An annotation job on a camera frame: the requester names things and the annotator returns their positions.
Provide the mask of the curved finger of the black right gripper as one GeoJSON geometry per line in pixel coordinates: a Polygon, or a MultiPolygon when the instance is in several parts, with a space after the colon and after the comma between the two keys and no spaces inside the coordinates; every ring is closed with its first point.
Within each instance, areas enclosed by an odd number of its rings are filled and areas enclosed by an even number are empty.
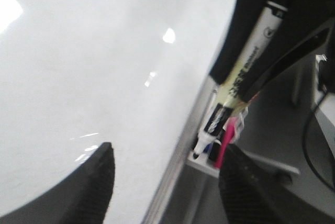
{"type": "Polygon", "coordinates": [[[263,53],[239,86],[239,98],[249,102],[267,82],[323,45],[334,26],[334,0],[275,0],[287,12],[263,53]]]}

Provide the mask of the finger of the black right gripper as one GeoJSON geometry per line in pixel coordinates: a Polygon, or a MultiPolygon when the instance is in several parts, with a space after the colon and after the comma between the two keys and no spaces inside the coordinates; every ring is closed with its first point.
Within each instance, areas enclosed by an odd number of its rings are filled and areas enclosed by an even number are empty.
{"type": "Polygon", "coordinates": [[[216,84],[227,79],[265,2],[266,0],[236,0],[226,39],[209,73],[216,84]]]}

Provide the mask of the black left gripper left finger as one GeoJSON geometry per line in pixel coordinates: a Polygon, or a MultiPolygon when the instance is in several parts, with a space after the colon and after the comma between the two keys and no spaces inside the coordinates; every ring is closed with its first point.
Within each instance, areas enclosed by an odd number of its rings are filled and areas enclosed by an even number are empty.
{"type": "Polygon", "coordinates": [[[114,179],[114,151],[104,142],[68,177],[1,223],[103,223],[114,179]]]}

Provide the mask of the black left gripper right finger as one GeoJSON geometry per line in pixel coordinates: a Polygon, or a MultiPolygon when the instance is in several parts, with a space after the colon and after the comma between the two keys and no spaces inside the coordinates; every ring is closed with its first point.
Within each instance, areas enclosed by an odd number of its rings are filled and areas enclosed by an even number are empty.
{"type": "Polygon", "coordinates": [[[229,223],[309,223],[308,206],[270,175],[236,173],[219,178],[229,223]]]}

